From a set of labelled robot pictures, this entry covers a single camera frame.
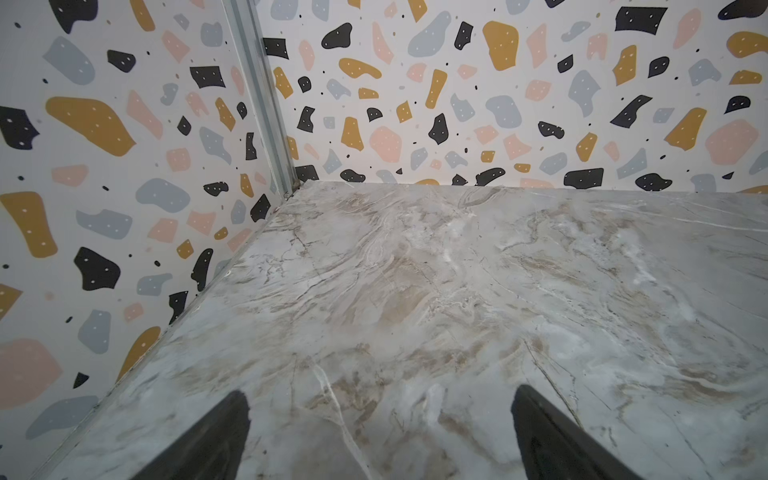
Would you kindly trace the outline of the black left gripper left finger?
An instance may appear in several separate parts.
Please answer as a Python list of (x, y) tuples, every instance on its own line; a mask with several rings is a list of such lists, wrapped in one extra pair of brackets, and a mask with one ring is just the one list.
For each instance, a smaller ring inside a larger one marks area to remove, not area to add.
[(151, 479), (234, 479), (250, 429), (246, 395), (234, 390), (133, 476)]

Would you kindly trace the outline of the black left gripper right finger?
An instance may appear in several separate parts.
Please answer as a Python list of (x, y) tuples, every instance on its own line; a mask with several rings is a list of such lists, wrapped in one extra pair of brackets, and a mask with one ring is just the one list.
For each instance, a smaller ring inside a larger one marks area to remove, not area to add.
[(529, 479), (640, 479), (530, 385), (517, 388), (511, 415)]

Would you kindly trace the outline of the left aluminium corner post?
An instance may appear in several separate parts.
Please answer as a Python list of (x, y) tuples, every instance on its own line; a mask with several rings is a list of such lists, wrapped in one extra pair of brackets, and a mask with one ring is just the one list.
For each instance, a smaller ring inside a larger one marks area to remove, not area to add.
[(224, 0), (223, 6), (232, 31), (238, 58), (243, 67), (247, 89), (252, 99), (262, 143), (269, 156), (271, 171), (279, 194), (290, 197), (300, 186), (295, 175), (286, 141), (285, 128), (276, 97), (276, 88), (255, 1)]

